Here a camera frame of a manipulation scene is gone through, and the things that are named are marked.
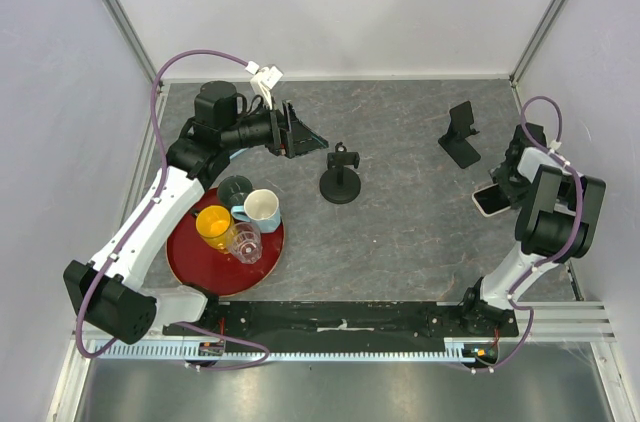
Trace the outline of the phone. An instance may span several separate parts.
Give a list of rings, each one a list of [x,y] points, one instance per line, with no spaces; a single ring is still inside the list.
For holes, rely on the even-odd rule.
[[[511,207],[509,199],[498,184],[475,191],[472,194],[472,201],[479,212],[486,218],[503,213]]]
[[[318,135],[310,129],[303,130],[303,137],[299,142],[300,151],[309,153],[316,150],[324,150],[328,148],[328,142],[322,136]]]

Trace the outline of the black folding phone stand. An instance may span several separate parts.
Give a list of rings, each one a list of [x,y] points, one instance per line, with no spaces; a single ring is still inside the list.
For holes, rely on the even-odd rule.
[[[480,154],[467,141],[477,135],[473,127],[475,122],[470,101],[465,101],[449,110],[449,126],[446,133],[438,139],[438,144],[461,169],[466,169],[481,159]]]

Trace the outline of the black round-base phone stand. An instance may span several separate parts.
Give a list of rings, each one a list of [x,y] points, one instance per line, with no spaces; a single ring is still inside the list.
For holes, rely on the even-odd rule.
[[[327,170],[319,181],[320,193],[333,204],[354,201],[361,191],[361,180],[355,170],[359,167],[360,155],[349,151],[343,142],[338,142],[333,152],[327,154]]]

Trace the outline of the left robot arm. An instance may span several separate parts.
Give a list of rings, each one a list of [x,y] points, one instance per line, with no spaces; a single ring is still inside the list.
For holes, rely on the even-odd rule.
[[[211,334],[220,313],[198,289],[182,287],[157,297],[142,293],[154,257],[237,150],[263,146],[292,159],[328,145],[296,116],[289,102],[275,107],[260,97],[257,107],[248,109],[232,83],[202,85],[193,116],[170,145],[134,212],[90,261],[73,260],[64,270],[76,327],[89,323],[126,344],[138,342],[153,326],[182,321],[198,335]]]

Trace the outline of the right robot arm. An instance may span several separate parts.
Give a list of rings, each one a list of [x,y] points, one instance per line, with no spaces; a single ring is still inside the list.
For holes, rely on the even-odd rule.
[[[463,296],[457,319],[469,335],[516,335],[519,298],[546,272],[586,255],[593,243],[606,183],[571,172],[550,151],[541,126],[518,125],[505,160],[491,172],[493,184],[472,194],[485,217],[509,209],[519,215],[514,247]]]

